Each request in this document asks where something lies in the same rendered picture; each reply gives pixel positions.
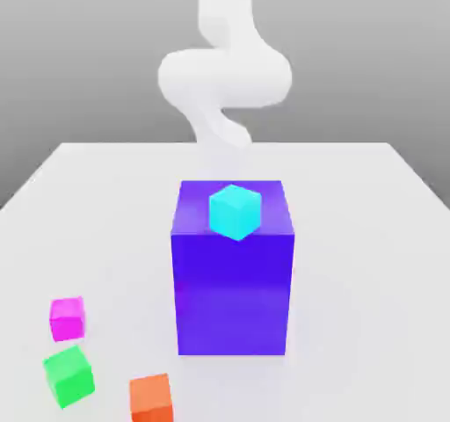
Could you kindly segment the small orange cube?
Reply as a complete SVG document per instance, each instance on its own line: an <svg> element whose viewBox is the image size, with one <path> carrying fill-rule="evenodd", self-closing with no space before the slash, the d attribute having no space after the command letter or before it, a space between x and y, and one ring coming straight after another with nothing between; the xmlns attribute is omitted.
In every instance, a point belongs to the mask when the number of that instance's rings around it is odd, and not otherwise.
<svg viewBox="0 0 450 422"><path fill-rule="evenodd" d="M167 374L131 380L129 396L132 422L174 422Z"/></svg>

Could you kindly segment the small magenta cube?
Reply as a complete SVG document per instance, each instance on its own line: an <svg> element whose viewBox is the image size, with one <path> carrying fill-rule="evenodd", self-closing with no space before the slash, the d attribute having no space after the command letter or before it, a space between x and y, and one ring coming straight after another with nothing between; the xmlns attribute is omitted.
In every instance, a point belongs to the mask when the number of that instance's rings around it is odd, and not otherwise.
<svg viewBox="0 0 450 422"><path fill-rule="evenodd" d="M55 342L83 338L85 334L83 297L52 300L49 323L52 338Z"/></svg>

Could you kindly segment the small green cube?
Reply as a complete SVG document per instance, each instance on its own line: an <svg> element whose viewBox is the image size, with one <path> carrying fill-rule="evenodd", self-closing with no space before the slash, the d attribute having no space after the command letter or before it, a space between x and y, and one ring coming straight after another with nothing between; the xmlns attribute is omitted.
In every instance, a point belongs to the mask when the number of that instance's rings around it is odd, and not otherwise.
<svg viewBox="0 0 450 422"><path fill-rule="evenodd" d="M64 409L95 391L90 362L79 346L71 346L43 360L47 383Z"/></svg>

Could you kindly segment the small cyan cube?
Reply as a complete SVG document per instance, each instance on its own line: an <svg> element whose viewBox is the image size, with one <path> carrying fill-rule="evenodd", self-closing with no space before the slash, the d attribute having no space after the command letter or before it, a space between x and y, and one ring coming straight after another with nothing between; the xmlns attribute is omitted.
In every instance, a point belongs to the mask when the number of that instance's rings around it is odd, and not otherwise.
<svg viewBox="0 0 450 422"><path fill-rule="evenodd" d="M208 198L209 228L235 241L243 240L260 227L261 214L261 193L241 186L225 186Z"/></svg>

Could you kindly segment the large purple box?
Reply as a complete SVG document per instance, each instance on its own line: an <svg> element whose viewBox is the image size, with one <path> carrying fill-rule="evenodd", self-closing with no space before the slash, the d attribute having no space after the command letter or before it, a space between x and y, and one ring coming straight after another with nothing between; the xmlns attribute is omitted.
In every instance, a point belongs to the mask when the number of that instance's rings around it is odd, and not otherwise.
<svg viewBox="0 0 450 422"><path fill-rule="evenodd" d="M294 227L282 183L242 181L262 196L261 226L235 241L210 230L208 200L225 181L184 180L171 230L178 352L282 355Z"/></svg>

